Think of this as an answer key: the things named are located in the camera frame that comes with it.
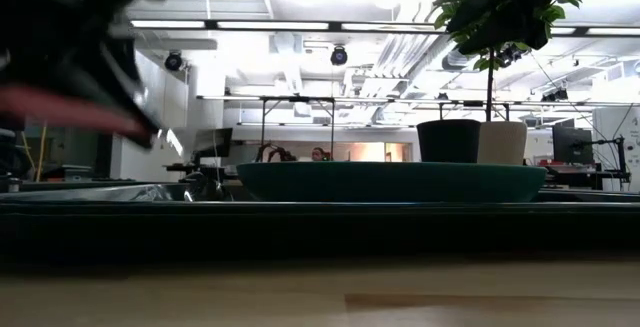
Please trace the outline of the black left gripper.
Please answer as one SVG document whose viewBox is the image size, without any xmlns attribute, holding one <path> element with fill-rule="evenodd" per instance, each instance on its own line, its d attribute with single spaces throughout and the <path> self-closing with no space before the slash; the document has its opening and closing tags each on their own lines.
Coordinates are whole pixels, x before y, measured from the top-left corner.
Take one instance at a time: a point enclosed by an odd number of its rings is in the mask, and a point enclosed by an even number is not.
<svg viewBox="0 0 640 327">
<path fill-rule="evenodd" d="M 132 119 L 124 136 L 144 149 L 161 122 L 149 104 L 133 41 L 107 43 L 107 64 L 91 56 L 40 61 L 118 35 L 135 0 L 0 0 L 0 91 L 31 89 L 94 103 L 115 103 Z M 112 92 L 109 69 L 115 78 Z"/>
</svg>

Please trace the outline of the fork with pink handle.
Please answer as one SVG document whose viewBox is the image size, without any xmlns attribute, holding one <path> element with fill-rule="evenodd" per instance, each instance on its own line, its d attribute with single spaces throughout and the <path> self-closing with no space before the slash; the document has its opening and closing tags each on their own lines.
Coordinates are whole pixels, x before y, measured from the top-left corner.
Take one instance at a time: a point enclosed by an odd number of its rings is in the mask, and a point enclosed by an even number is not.
<svg viewBox="0 0 640 327">
<path fill-rule="evenodd" d="M 157 127 L 145 125 L 141 117 L 21 84 L 0 86 L 0 113 L 130 138 L 150 138 L 158 131 Z"/>
</svg>

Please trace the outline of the black cup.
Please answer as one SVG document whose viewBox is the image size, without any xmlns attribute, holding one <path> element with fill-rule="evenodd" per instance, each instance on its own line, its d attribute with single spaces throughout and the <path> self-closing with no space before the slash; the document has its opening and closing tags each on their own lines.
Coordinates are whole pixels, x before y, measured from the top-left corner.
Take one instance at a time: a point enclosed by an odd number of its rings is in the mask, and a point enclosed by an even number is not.
<svg viewBox="0 0 640 327">
<path fill-rule="evenodd" d="M 476 163 L 481 123 L 433 120 L 416 126 L 422 162 Z"/>
</svg>

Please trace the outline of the teal plastic plate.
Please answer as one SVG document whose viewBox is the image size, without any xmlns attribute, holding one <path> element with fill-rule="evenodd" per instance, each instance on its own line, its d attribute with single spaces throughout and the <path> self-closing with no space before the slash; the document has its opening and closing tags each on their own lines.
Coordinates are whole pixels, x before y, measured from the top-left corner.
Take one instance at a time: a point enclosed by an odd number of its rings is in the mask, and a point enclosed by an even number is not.
<svg viewBox="0 0 640 327">
<path fill-rule="evenodd" d="M 541 167 L 445 162 L 254 162 L 238 178 L 260 201 L 524 203 Z"/>
</svg>

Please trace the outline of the dark green plastic tray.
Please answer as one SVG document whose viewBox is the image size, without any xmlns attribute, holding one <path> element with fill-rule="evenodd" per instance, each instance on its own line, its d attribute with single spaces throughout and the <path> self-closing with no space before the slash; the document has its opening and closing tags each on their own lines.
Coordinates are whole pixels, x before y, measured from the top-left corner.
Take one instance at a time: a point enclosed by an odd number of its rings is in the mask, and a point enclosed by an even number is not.
<svg viewBox="0 0 640 327">
<path fill-rule="evenodd" d="M 81 264 L 640 252 L 640 195 L 530 203 L 186 202 L 177 185 L 0 194 L 0 255 Z"/>
</svg>

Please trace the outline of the green leafy plant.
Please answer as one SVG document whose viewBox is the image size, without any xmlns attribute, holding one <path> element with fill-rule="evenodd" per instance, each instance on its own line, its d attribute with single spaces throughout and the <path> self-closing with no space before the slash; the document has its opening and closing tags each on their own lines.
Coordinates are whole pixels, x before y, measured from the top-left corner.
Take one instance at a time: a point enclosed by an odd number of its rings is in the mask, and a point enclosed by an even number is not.
<svg viewBox="0 0 640 327">
<path fill-rule="evenodd" d="M 522 0 L 516 2 L 503 2 L 496 9 L 486 13 L 478 21 L 471 23 L 465 28 L 459 31 L 448 31 L 447 23 L 456 12 L 460 2 L 461 0 L 436 0 L 434 2 L 434 7 L 439 9 L 441 13 L 434 22 L 434 25 L 437 28 L 443 27 L 445 29 L 449 34 L 450 39 L 455 42 L 457 51 L 462 54 L 458 50 L 459 45 L 468 40 L 470 35 L 477 29 L 478 25 L 482 23 L 493 11 L 511 8 L 518 12 L 535 16 L 546 23 L 549 42 L 552 38 L 552 28 L 554 27 L 554 23 L 566 17 L 563 6 L 565 4 L 569 4 L 578 8 L 581 5 L 582 0 L 543 0 L 540 4 L 536 4 L 534 6 L 525 5 Z M 524 53 L 531 52 L 533 50 L 535 49 L 529 48 L 524 43 L 511 42 L 499 45 L 496 48 L 491 47 L 489 49 L 482 50 L 479 54 L 462 54 L 465 57 L 477 57 L 478 60 L 475 62 L 473 68 L 478 71 L 486 70 L 488 72 L 485 107 L 487 120 L 492 119 L 493 72 L 508 67 L 513 62 L 520 59 Z"/>
</svg>

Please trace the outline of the ceiling light strip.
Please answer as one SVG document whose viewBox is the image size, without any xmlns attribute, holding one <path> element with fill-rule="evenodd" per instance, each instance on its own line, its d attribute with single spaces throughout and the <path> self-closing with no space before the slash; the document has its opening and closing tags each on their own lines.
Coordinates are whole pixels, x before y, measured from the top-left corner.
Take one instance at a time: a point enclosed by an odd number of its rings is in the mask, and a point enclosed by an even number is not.
<svg viewBox="0 0 640 327">
<path fill-rule="evenodd" d="M 431 24 L 391 24 L 391 23 L 343 23 L 343 30 L 348 31 L 395 31 L 408 32 L 438 32 Z"/>
<path fill-rule="evenodd" d="M 132 20 L 136 28 L 146 29 L 204 29 L 206 23 L 199 20 Z"/>
<path fill-rule="evenodd" d="M 219 29 L 238 30 L 328 30 L 329 24 L 322 22 L 278 22 L 278 21 L 220 21 Z"/>
</svg>

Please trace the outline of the white plant pot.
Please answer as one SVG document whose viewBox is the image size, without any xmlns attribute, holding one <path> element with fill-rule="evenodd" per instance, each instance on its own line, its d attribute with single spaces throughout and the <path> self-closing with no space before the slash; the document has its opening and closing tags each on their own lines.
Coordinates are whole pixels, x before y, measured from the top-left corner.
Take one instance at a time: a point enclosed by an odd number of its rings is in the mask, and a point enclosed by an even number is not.
<svg viewBox="0 0 640 327">
<path fill-rule="evenodd" d="M 523 165 L 527 126 L 522 122 L 483 122 L 480 127 L 477 162 Z"/>
</svg>

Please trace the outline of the black computer monitor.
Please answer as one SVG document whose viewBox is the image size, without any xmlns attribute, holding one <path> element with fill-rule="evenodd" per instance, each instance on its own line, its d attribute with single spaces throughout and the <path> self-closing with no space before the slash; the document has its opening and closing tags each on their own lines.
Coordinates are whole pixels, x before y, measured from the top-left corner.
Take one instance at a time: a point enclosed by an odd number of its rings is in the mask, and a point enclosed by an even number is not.
<svg viewBox="0 0 640 327">
<path fill-rule="evenodd" d="M 590 130 L 554 125 L 552 128 L 553 159 L 565 164 L 592 164 Z"/>
<path fill-rule="evenodd" d="M 195 135 L 193 153 L 199 157 L 228 157 L 233 129 L 205 129 Z"/>
</svg>

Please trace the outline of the black distant table frame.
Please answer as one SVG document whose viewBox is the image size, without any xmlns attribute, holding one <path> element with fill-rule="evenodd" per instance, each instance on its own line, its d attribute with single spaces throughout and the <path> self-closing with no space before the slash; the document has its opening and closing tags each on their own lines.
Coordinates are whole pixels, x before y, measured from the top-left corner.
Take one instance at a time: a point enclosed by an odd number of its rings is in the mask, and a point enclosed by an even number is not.
<svg viewBox="0 0 640 327">
<path fill-rule="evenodd" d="M 292 96 L 262 96 L 259 97 L 259 100 L 262 102 L 262 110 L 261 110 L 261 121 L 260 121 L 260 127 L 261 127 L 261 138 L 260 138 L 260 147 L 258 148 L 258 152 L 256 154 L 256 157 L 254 158 L 254 162 L 262 162 L 263 161 L 263 154 L 264 154 L 264 149 L 263 146 L 266 144 L 265 143 L 265 127 L 266 127 L 266 116 L 271 112 L 271 110 L 276 107 L 280 102 L 282 101 L 287 101 L 290 103 L 310 103 L 310 102 L 316 102 L 322 109 L 325 110 L 325 112 L 329 115 L 330 117 L 330 127 L 331 127 L 331 139 L 330 139 L 330 151 L 327 154 L 326 152 L 323 153 L 325 155 L 325 159 L 326 161 L 333 161 L 334 160 L 334 136 L 335 136 L 335 112 L 336 112 L 336 99 L 334 97 L 311 97 L 311 96 L 301 96 L 301 95 L 292 95 Z M 276 103 L 272 106 L 271 109 L 267 109 L 267 102 L 268 101 L 275 101 Z M 329 111 L 326 107 L 325 107 L 325 103 L 330 103 L 331 104 L 331 110 Z"/>
</svg>

